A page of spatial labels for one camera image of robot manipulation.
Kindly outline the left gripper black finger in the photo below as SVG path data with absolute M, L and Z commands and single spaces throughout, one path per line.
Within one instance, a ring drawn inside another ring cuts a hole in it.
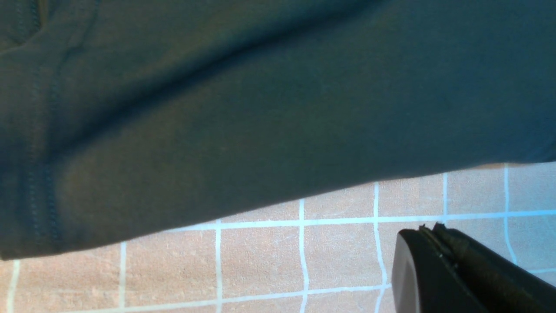
M 553 285 L 457 229 L 397 234 L 391 278 L 397 313 L 553 313 Z

